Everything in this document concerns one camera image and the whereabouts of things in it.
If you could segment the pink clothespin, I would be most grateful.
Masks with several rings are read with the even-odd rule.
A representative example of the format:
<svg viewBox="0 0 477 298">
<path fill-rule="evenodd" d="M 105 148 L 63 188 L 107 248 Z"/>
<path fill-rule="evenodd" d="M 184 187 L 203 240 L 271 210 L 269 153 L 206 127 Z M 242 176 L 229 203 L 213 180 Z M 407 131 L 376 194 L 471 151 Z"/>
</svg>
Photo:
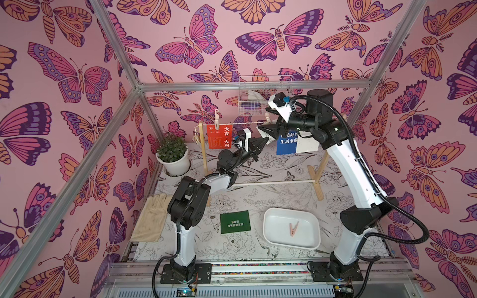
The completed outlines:
<svg viewBox="0 0 477 298">
<path fill-rule="evenodd" d="M 270 114 L 268 112 L 265 113 L 265 123 L 266 124 L 272 124 L 272 120 L 271 120 Z"/>
<path fill-rule="evenodd" d="M 299 222 L 295 224 L 292 224 L 292 223 L 289 224 L 289 234 L 291 237 L 295 236 L 298 225 L 299 225 Z"/>
</svg>

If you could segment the blue postcard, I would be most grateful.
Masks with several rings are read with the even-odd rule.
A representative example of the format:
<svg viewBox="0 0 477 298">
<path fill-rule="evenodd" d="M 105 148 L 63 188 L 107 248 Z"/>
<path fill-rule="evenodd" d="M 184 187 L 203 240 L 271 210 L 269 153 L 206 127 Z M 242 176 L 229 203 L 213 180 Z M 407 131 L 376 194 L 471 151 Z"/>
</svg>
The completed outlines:
<svg viewBox="0 0 477 298">
<path fill-rule="evenodd" d="M 297 151 L 298 132 L 290 130 L 285 137 L 277 140 L 277 155 L 291 155 Z"/>
</svg>

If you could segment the red postcard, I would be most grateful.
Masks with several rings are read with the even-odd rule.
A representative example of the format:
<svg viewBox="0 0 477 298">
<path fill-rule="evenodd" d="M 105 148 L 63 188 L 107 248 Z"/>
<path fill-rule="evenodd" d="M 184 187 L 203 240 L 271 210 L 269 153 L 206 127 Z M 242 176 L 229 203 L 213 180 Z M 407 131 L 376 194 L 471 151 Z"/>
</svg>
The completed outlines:
<svg viewBox="0 0 477 298">
<path fill-rule="evenodd" d="M 218 125 L 207 124 L 207 141 L 211 150 L 231 149 L 232 147 L 232 124 Z"/>
</svg>

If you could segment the plain white postcard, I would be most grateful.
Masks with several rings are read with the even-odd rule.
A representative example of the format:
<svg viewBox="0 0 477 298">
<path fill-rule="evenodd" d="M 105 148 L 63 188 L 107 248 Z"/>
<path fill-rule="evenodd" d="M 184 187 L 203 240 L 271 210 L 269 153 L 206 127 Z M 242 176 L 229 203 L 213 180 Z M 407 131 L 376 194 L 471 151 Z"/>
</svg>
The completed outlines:
<svg viewBox="0 0 477 298">
<path fill-rule="evenodd" d="M 320 143 L 308 132 L 300 132 L 296 140 L 296 153 L 315 152 Z"/>
</svg>

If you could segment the green postcard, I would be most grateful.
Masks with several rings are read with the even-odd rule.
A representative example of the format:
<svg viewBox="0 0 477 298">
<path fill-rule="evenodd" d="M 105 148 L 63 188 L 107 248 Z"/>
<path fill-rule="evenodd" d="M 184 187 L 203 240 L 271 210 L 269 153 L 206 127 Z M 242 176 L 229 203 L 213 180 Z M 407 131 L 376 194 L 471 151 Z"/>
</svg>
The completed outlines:
<svg viewBox="0 0 477 298">
<path fill-rule="evenodd" d="M 220 215 L 221 234 L 251 231 L 248 211 L 230 212 Z"/>
</svg>

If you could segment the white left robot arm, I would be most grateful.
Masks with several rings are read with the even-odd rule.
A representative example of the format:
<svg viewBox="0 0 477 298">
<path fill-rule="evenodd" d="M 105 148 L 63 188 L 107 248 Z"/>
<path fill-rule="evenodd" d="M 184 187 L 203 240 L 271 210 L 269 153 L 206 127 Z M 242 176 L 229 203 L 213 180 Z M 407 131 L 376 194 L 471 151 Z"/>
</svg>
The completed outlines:
<svg viewBox="0 0 477 298">
<path fill-rule="evenodd" d="M 167 212 L 175 224 L 175 253 L 168 257 L 170 267 L 176 278 L 189 281 L 195 277 L 195 233 L 196 227 L 204 215 L 211 194 L 231 188 L 238 177 L 237 168 L 249 160 L 258 161 L 269 137 L 251 137 L 248 129 L 237 136 L 240 142 L 237 151 L 223 149 L 217 158 L 216 171 L 200 180 L 190 176 L 181 179 Z"/>
</svg>

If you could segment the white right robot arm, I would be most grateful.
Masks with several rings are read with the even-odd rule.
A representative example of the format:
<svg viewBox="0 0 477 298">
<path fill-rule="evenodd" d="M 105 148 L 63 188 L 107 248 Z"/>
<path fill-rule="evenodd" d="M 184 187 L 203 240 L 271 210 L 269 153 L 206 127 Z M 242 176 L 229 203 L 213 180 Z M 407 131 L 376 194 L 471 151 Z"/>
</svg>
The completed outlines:
<svg viewBox="0 0 477 298">
<path fill-rule="evenodd" d="M 293 97 L 274 94 L 268 100 L 267 111 L 277 115 L 278 120 L 260 125 L 260 131 L 274 139 L 287 136 L 291 130 L 308 133 L 334 160 L 350 189 L 354 204 L 340 213 L 344 228 L 328 265 L 329 275 L 340 281 L 357 269 L 367 238 L 376 232 L 376 224 L 396 201 L 387 202 L 387 193 L 364 162 L 354 133 L 333 107 L 333 95 L 328 90 L 313 89 Z"/>
</svg>

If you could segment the white plastic tray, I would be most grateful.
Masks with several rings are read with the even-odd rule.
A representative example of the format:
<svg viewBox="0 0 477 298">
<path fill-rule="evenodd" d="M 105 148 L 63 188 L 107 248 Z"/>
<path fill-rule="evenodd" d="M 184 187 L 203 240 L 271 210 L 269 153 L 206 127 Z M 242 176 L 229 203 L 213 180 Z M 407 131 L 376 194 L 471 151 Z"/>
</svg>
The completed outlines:
<svg viewBox="0 0 477 298">
<path fill-rule="evenodd" d="M 263 216 L 263 236 L 272 245 L 315 250 L 321 245 L 318 218 L 310 212 L 269 208 Z"/>
</svg>

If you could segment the potted green plant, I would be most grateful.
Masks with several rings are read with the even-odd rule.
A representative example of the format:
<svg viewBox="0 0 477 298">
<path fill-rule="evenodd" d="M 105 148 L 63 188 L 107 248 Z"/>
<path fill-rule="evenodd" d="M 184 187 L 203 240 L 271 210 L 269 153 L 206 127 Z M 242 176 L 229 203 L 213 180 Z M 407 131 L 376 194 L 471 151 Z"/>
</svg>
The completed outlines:
<svg viewBox="0 0 477 298">
<path fill-rule="evenodd" d="M 156 149 L 158 161 L 171 177 L 183 176 L 189 171 L 191 162 L 188 153 L 183 138 L 174 134 L 167 134 Z"/>
</svg>

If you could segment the beige work glove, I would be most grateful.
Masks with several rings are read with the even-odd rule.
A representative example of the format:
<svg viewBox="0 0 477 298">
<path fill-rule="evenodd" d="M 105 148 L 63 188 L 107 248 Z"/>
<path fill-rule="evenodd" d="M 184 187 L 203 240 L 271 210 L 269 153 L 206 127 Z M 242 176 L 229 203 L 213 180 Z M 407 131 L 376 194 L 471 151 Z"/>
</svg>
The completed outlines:
<svg viewBox="0 0 477 298">
<path fill-rule="evenodd" d="M 131 242 L 159 242 L 168 217 L 167 208 L 172 195 L 149 196 L 132 232 Z"/>
</svg>

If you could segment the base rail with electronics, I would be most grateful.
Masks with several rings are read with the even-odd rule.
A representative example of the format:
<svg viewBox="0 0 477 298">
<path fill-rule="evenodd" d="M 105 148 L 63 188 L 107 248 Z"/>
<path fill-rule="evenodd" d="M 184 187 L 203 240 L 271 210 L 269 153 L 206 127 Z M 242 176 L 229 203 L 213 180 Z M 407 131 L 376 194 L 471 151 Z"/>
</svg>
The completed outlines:
<svg viewBox="0 0 477 298">
<path fill-rule="evenodd" d="M 202 264 L 199 281 L 190 285 L 157 283 L 152 286 L 153 262 L 113 266 L 99 294 L 101 298 L 352 298 L 367 277 L 364 298 L 423 298 L 410 266 L 382 259 L 371 271 L 360 263 L 344 281 L 315 281 L 305 260 L 266 262 L 211 262 Z"/>
</svg>

